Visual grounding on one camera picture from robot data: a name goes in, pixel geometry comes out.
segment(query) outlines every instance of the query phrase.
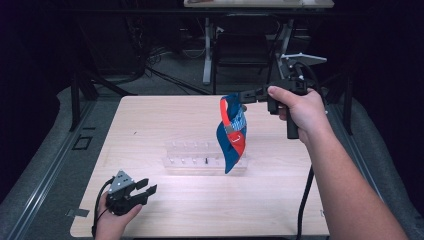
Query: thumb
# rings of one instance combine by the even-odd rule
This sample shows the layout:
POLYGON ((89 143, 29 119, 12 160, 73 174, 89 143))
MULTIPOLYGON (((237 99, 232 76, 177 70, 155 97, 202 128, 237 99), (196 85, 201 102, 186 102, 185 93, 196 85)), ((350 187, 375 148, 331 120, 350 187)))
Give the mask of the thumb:
POLYGON ((276 86, 270 86, 268 88, 268 94, 275 100, 287 105, 289 108, 296 104, 298 98, 296 94, 276 86))
POLYGON ((141 211, 141 204, 135 205, 127 214, 123 215, 122 217, 125 219, 125 222, 128 224, 137 216, 137 214, 141 211))

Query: person's right arm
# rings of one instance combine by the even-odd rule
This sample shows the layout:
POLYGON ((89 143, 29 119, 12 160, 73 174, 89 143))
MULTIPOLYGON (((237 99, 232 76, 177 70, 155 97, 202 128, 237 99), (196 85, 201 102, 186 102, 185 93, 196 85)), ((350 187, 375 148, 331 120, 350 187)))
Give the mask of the person's right arm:
MULTIPOLYGON (((297 96, 278 87, 268 93, 290 109, 306 145, 332 239, 407 239, 388 207, 362 177, 335 136, 319 94, 297 96)), ((285 120, 285 109, 280 118, 285 120)))

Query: person's right hand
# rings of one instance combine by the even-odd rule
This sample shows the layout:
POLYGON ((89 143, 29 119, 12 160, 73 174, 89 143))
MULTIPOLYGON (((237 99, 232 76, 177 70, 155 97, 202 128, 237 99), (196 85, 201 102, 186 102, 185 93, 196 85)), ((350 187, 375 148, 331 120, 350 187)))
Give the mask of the person's right hand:
POLYGON ((315 90, 308 89, 307 95, 298 96, 283 88, 270 86, 268 94, 283 104, 280 109, 282 120, 286 120, 286 108, 289 108, 293 121, 299 127, 299 139, 303 143, 307 144, 309 137, 319 134, 318 131, 331 130, 321 96, 315 90))

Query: black handle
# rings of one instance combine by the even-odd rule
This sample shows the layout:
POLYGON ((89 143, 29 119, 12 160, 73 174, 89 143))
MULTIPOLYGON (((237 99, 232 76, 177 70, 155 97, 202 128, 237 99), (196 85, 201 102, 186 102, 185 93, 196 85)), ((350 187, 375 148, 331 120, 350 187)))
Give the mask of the black handle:
POLYGON ((299 132, 296 123, 294 123, 293 118, 290 114, 290 109, 286 109, 287 116, 287 138, 288 139, 299 139, 299 132))

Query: chair seat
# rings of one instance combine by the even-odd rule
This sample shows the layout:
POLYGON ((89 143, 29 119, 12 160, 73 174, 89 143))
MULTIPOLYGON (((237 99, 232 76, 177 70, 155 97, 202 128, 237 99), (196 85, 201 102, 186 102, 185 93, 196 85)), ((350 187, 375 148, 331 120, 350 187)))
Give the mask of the chair seat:
POLYGON ((215 51, 219 66, 266 67, 268 42, 264 35, 221 34, 215 51))

